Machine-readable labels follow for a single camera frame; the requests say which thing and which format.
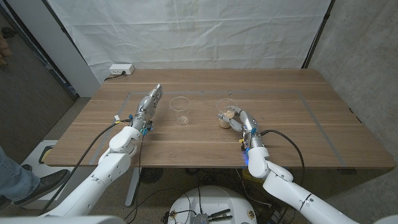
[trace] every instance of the table top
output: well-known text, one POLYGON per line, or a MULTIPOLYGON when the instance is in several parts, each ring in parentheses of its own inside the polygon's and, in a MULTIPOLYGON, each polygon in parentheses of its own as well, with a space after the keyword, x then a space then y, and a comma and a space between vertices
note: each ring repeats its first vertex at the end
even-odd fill
MULTIPOLYGON (((241 133, 218 124, 216 102, 231 98, 251 113, 261 131, 276 129, 300 148, 306 167, 383 169, 395 166, 391 155, 350 111, 323 77, 296 70, 136 70, 104 82, 44 159, 50 166, 74 166, 92 140, 118 114, 127 119, 143 96, 160 83, 164 95, 144 138, 141 167, 246 167, 241 133), (190 99, 189 123, 176 123, 169 102, 190 99)), ((115 126, 94 144, 81 166, 97 165, 115 126)), ((297 151, 284 138, 263 137, 270 160, 300 167, 297 151)), ((139 153, 132 158, 138 166, 139 153)))

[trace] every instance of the clear plastic cup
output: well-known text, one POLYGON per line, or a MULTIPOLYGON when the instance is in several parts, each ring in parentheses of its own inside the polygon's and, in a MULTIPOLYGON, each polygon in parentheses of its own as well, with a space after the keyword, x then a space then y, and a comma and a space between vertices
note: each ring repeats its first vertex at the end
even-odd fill
MULTIPOLYGON (((233 118, 235 115, 235 109, 238 105, 234 100, 225 98, 225 99, 220 99, 216 103, 216 108, 218 109, 219 114, 224 115, 227 118, 233 118)), ((219 124, 222 128, 229 128, 231 127, 228 122, 223 121, 222 119, 219 119, 219 124)))
POLYGON ((174 111, 174 116, 177 120, 177 124, 188 124, 190 104, 191 102, 189 101, 189 99, 184 96, 178 96, 170 101, 169 106, 174 111))

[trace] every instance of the jeans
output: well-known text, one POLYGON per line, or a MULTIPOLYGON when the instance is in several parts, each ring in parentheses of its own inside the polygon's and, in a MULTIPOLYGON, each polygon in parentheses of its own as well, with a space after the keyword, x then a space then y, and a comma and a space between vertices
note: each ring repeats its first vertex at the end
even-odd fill
POLYGON ((0 195, 19 201, 31 195, 39 182, 40 178, 8 158, 0 146, 0 195))

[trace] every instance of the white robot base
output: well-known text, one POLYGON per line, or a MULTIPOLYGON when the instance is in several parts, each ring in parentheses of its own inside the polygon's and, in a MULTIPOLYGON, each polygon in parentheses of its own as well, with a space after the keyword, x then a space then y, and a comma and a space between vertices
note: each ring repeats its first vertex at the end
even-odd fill
MULTIPOLYGON (((170 213, 177 213, 171 215, 168 220, 168 224, 176 223, 196 223, 195 214, 193 212, 182 212, 186 210, 195 211, 200 214, 199 206, 199 191, 198 188, 194 188, 186 193, 189 198, 188 202, 187 196, 183 194, 179 199, 177 199, 170 209, 170 213)), ((232 216, 230 219, 217 221, 217 224, 256 224, 256 216, 254 214, 253 207, 251 204, 240 194, 236 193, 231 189, 227 189, 221 186, 202 186, 200 187, 200 205, 203 214, 211 215, 223 210, 230 209, 229 212, 225 213, 224 217, 232 216)))

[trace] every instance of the power strip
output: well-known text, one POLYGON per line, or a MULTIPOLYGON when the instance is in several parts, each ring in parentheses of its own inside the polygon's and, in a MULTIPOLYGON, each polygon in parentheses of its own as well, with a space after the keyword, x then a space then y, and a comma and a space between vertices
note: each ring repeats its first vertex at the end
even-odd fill
POLYGON ((125 75, 131 75, 134 71, 134 66, 132 64, 113 64, 109 70, 112 75, 121 75, 122 72, 126 72, 125 75))

